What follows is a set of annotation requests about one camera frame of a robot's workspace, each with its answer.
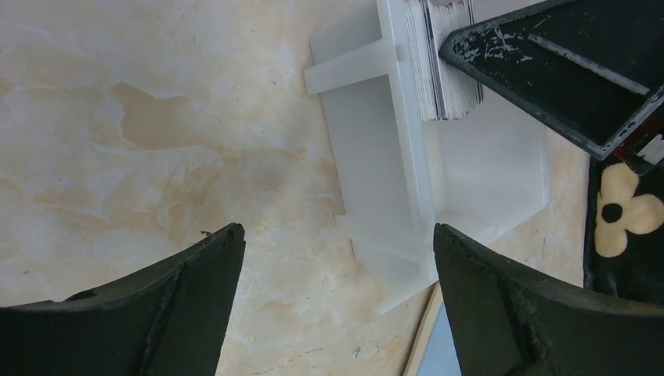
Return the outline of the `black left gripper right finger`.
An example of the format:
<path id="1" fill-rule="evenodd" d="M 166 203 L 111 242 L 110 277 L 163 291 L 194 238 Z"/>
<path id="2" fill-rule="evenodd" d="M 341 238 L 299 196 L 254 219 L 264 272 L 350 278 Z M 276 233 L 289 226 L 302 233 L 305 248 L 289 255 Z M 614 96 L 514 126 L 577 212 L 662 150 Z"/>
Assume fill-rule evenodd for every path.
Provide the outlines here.
<path id="1" fill-rule="evenodd" d="M 462 374 L 662 374 L 660 305 L 566 283 L 446 224 L 433 251 Z"/>

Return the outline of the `white plastic card box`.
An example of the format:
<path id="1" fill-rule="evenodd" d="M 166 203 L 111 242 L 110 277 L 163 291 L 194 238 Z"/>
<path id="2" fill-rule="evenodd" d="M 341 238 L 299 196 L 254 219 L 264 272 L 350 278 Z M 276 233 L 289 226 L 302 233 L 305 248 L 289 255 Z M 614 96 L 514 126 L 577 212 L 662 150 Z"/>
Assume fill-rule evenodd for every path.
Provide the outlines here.
<path id="1" fill-rule="evenodd" d="M 436 223 L 481 244 L 550 200 L 545 127 L 498 94 L 459 120 L 420 118 L 402 1 L 372 1 L 314 35 L 319 95 L 345 207 L 337 227 L 384 287 L 386 313 L 432 285 Z"/>

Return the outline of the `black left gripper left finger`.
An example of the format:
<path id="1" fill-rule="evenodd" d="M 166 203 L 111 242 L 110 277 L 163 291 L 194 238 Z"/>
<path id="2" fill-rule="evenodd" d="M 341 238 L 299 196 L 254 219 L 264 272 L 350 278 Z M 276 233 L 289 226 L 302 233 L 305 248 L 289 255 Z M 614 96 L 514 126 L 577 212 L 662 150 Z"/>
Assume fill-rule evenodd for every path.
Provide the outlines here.
<path id="1" fill-rule="evenodd" d="M 62 302 L 1 310 L 4 375 L 213 375 L 236 287 L 238 223 Z"/>

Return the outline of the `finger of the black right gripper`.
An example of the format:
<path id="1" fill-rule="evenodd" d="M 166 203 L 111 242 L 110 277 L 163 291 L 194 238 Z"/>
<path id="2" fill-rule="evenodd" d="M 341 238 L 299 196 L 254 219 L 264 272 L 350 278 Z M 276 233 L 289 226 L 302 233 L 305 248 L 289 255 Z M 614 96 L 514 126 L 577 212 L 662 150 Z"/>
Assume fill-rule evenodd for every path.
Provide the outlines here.
<path id="1" fill-rule="evenodd" d="M 453 31 L 438 54 L 599 160 L 663 117 L 660 1 L 544 1 Z"/>

